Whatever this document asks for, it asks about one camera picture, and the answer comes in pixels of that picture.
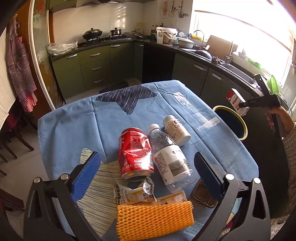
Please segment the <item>person's right hand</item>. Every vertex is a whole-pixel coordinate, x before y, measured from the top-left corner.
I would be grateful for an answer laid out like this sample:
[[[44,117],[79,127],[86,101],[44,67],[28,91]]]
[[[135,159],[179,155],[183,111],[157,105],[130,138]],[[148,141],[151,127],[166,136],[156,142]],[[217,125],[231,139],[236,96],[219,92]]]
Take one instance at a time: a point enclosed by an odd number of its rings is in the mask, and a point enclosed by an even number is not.
[[[285,135],[288,136],[295,126],[295,122],[292,120],[288,112],[283,107],[268,108],[267,111],[269,114],[277,114],[280,117],[285,130]]]

